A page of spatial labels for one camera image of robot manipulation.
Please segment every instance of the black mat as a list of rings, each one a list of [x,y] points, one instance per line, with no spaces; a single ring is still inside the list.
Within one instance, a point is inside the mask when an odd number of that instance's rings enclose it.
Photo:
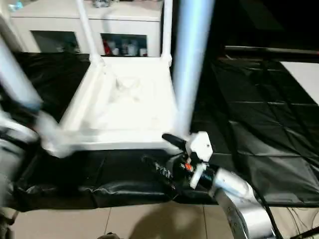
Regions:
[[[89,65],[85,57],[18,56],[44,109],[57,120]],[[249,177],[271,206],[316,207],[318,116],[319,107],[280,63],[206,60],[192,131],[207,131],[214,148],[210,162]],[[9,206],[28,211],[169,201],[170,189],[141,163],[144,154],[168,159],[160,150],[77,152],[56,159],[40,149],[13,183]],[[174,200],[215,203],[200,188],[185,187]]]

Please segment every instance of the white pole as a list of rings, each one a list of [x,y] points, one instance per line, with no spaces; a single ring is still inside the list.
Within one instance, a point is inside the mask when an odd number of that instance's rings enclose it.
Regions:
[[[163,24],[163,53],[162,58],[168,60],[171,65],[171,22],[173,15],[173,0],[164,1],[164,24]]]
[[[175,133],[189,135],[215,0],[180,4],[176,65],[173,75],[178,115]]]
[[[82,27],[84,30],[84,34],[86,36],[86,40],[88,42],[89,48],[90,48],[90,61],[101,61],[101,56],[98,53],[97,47],[95,45],[95,41],[93,39],[92,30],[90,27],[89,19],[86,14],[84,1],[83,0],[76,0],[79,14],[80,14],[80,20],[82,23]]]
[[[9,96],[31,109],[38,110],[42,100],[0,36],[0,83]]]

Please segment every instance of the white cabinet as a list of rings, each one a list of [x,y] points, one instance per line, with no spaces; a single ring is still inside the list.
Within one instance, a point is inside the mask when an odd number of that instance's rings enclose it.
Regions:
[[[160,56],[163,1],[113,2],[107,8],[84,3],[101,55],[111,41],[119,55],[126,54],[123,42],[134,42],[138,52],[146,48],[148,56]],[[25,52],[89,53],[75,0],[38,0],[11,17]]]

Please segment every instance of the floor tile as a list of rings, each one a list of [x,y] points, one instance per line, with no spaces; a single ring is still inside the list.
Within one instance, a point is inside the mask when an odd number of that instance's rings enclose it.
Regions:
[[[290,238],[310,230],[313,226],[319,226],[317,208],[271,208],[278,229],[284,238]]]
[[[20,213],[12,226],[15,239],[97,239],[110,209]]]
[[[123,239],[205,239],[202,206],[165,203],[112,208],[107,233]]]
[[[227,218],[220,206],[204,206],[208,239],[233,239]]]
[[[12,208],[1,208],[1,213],[3,213],[7,218],[12,218],[16,210]]]

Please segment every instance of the glass cabinet door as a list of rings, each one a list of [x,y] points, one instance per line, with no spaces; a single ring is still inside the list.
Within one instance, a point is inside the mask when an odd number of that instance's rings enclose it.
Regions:
[[[73,31],[31,31],[39,49],[44,53],[80,53]]]
[[[101,33],[106,56],[148,56],[147,36]]]

